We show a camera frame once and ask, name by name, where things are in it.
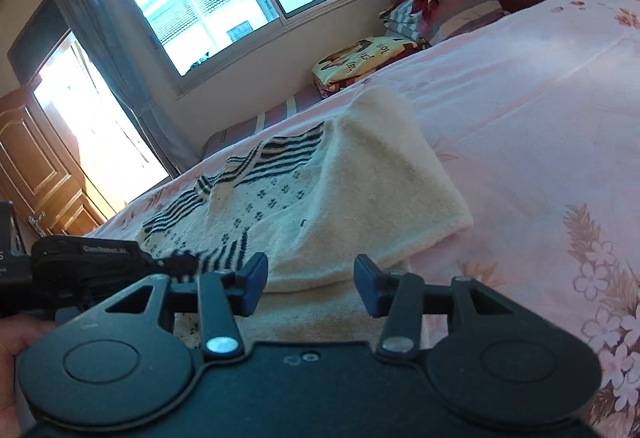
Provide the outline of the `cream striped knit sweater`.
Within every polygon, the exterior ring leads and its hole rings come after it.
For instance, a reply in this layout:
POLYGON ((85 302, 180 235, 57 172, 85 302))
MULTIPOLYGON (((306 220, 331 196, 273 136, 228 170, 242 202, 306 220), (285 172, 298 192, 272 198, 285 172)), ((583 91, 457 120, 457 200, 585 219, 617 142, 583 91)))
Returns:
POLYGON ((137 239, 157 258, 190 253, 203 271, 262 253, 268 291, 288 293, 348 280, 361 254, 393 266, 472 222, 409 100, 373 87, 308 131, 199 176, 137 239))

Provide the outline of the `brown wooden door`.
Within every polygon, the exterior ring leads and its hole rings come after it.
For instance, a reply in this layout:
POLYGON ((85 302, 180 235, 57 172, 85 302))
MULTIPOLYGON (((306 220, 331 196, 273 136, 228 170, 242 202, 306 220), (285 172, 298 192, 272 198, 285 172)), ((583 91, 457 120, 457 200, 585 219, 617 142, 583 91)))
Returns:
POLYGON ((46 213, 48 236, 85 236, 115 215, 26 87, 1 98, 1 194, 28 227, 46 213))

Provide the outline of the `striped purple mattress sheet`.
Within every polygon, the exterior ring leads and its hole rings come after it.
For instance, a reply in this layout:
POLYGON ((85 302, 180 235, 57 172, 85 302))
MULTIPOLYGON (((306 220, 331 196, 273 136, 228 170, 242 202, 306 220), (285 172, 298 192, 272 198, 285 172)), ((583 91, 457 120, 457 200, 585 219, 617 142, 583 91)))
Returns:
POLYGON ((295 114, 309 109, 318 104, 318 102, 322 102, 322 100, 323 96, 317 87, 314 85, 307 86, 288 97, 279 105, 210 136, 203 146, 202 159, 205 160, 224 148, 239 143, 245 138, 252 137, 268 127, 288 120, 290 117, 294 117, 295 114))

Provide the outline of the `yellow red folded blanket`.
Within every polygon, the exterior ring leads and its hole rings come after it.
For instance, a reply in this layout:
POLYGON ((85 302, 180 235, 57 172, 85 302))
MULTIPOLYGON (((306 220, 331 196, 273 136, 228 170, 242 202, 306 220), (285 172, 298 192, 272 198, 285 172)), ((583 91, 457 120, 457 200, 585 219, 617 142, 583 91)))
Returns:
POLYGON ((314 85, 328 98, 424 47, 403 36, 369 36, 316 62, 311 69, 314 85))

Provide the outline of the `pink floral bed sheet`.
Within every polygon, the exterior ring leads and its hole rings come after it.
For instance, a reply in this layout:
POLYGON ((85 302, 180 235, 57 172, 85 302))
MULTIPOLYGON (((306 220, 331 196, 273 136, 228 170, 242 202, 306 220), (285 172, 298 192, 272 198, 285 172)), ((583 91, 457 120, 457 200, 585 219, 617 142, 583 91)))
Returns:
POLYGON ((265 130, 290 136, 375 86, 413 117, 474 219, 412 256, 475 278, 599 356, 588 422, 639 432, 639 4, 547 0, 372 74, 265 130))

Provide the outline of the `striped red grey pillow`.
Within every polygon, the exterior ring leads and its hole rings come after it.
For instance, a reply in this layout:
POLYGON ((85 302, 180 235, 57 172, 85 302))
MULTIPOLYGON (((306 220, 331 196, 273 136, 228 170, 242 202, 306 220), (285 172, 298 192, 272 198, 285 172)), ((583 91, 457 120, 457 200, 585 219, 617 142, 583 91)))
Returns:
POLYGON ((434 46, 507 14, 498 0, 397 0, 380 18, 388 31, 434 46))

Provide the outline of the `grey left curtain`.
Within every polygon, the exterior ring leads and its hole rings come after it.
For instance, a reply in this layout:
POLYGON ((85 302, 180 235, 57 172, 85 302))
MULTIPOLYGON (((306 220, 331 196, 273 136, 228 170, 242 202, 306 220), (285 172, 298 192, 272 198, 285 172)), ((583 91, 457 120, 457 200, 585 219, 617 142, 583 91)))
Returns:
POLYGON ((116 102, 166 171, 176 177, 191 169, 198 157, 134 68, 105 0, 54 2, 116 102))

